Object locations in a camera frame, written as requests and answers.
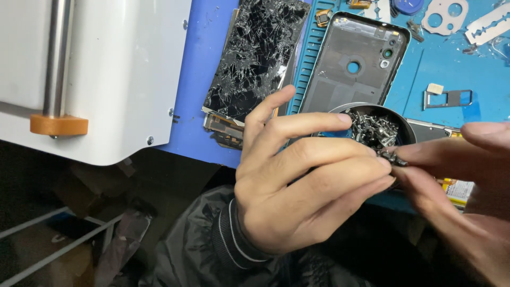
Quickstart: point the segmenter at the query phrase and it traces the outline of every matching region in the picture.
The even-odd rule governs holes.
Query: metal container
[[[370,114],[372,112],[380,113],[380,115],[387,115],[390,117],[392,122],[398,124],[398,138],[402,145],[412,145],[416,143],[416,135],[411,128],[410,124],[398,113],[393,110],[370,103],[350,103],[339,106],[330,111],[330,113],[342,113],[346,112],[349,109],[356,108],[357,111]]]

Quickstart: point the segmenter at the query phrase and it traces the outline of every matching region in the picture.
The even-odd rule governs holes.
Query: black jacket
[[[355,214],[325,243],[265,254],[240,231],[229,186],[197,198],[156,253],[139,287],[442,286],[416,248],[370,212]]]

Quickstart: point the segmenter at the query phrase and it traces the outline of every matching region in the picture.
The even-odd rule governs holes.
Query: round cutout
[[[437,28],[441,25],[441,23],[443,22],[443,18],[441,17],[441,15],[439,15],[438,13],[434,13],[432,14],[431,16],[428,17],[428,24],[432,27],[432,28]]]
[[[385,57],[386,59],[390,59],[391,56],[393,56],[393,50],[392,49],[384,50],[384,52],[382,53],[382,56]]]
[[[452,17],[458,17],[462,13],[462,6],[457,3],[453,3],[448,7],[448,14]]]
[[[347,71],[351,74],[357,74],[360,71],[360,64],[356,61],[351,61],[347,64]]]

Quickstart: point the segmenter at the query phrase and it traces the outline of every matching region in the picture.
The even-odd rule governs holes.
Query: blue repair mat
[[[403,116],[460,128],[469,122],[502,122],[510,116],[510,69],[501,60],[465,55],[444,49],[441,53],[424,50]],[[423,110],[423,93],[429,83],[449,90],[473,90],[473,103],[465,107]],[[446,100],[431,96],[431,104]],[[462,103],[469,102],[463,93]]]

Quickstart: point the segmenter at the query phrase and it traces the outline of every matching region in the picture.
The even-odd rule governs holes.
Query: blue table
[[[416,23],[421,22],[430,0],[425,2],[423,10],[411,16]],[[464,27],[490,12],[496,1],[468,2],[470,9]],[[338,3],[341,10],[348,10],[345,0]],[[175,104],[175,115],[180,118],[172,126],[170,142],[160,149],[232,168],[239,164],[240,151],[220,147],[204,130],[205,114],[201,111],[237,4],[238,0],[193,0]],[[405,27],[409,18],[400,15],[393,23]],[[493,54],[497,53],[489,51],[487,45],[479,48],[480,54],[462,54],[469,46],[462,31],[465,30],[449,37],[424,31],[423,43],[412,39],[385,106],[408,118],[454,127],[469,121],[509,120],[510,67],[496,59]],[[423,91],[431,82],[444,85],[446,90],[473,89],[476,101],[467,110],[456,107],[422,111]]]

